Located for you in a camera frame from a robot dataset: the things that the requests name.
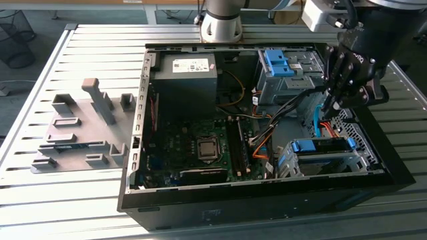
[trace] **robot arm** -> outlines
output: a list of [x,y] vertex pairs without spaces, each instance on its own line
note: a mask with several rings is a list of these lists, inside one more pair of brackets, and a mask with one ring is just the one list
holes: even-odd
[[427,0],[352,1],[307,0],[303,13],[312,31],[340,29],[339,45],[326,49],[326,119],[340,109],[388,101],[380,79],[427,18]]

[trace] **blue plastic latch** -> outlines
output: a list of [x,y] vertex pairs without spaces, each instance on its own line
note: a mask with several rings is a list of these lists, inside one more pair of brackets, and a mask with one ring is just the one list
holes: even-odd
[[296,142],[292,142],[291,145],[292,145],[294,153],[298,153],[300,151],[299,145],[296,144]]
[[281,156],[281,158],[280,158],[280,161],[279,161],[279,167],[280,167],[280,165],[283,164],[283,162],[285,161],[285,158],[287,158],[287,156],[283,154],[283,156]]
[[273,77],[292,77],[295,72],[288,65],[288,58],[281,50],[265,50],[265,61],[271,67],[271,75]]
[[351,147],[352,149],[356,149],[358,145],[356,145],[355,140],[354,140],[351,137],[347,138],[347,143],[348,143],[348,145],[350,145],[350,147]]
[[298,140],[296,143],[302,152],[316,151],[315,143],[312,140]]

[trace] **label sticker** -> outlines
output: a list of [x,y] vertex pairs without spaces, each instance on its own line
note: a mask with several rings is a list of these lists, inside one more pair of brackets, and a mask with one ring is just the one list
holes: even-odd
[[268,170],[268,172],[273,173],[273,166],[269,162],[265,163],[265,169]]
[[175,59],[172,63],[173,73],[208,72],[209,63],[207,58]]
[[252,97],[252,104],[253,104],[255,106],[259,105],[259,98],[257,98],[256,96]]
[[299,63],[289,64],[291,69],[303,69],[302,65]]

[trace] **white table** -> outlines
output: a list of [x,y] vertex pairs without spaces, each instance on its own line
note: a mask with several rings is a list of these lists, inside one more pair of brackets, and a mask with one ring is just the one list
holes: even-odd
[[[336,37],[302,26],[245,25],[244,39],[334,43]],[[145,43],[199,41],[191,25],[80,25],[63,32],[0,148],[0,239],[427,239],[427,149],[419,146],[427,144],[427,102],[394,63],[383,81],[391,101],[371,109],[416,184],[346,212],[148,233],[116,211],[121,169],[31,173],[55,94],[89,98],[80,85],[95,77],[111,98],[136,96]]]
[[[291,0],[288,7],[280,11],[299,11],[300,6],[292,5],[296,0]],[[156,11],[161,10],[197,10],[193,4],[63,4],[63,3],[0,3],[0,9],[12,10],[141,10],[145,11],[149,25],[157,24]],[[243,9],[244,11],[265,11],[256,9]]]

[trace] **orange cable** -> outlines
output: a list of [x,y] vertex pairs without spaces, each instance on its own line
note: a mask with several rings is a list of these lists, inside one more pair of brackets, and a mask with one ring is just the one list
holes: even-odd
[[261,141],[260,145],[257,146],[255,152],[252,153],[252,157],[256,158],[256,156],[263,156],[267,157],[264,155],[257,155],[259,150],[261,149],[264,143],[267,142],[268,138],[272,136],[273,132],[271,131],[271,133],[267,135],[267,137],[264,138],[264,140]]

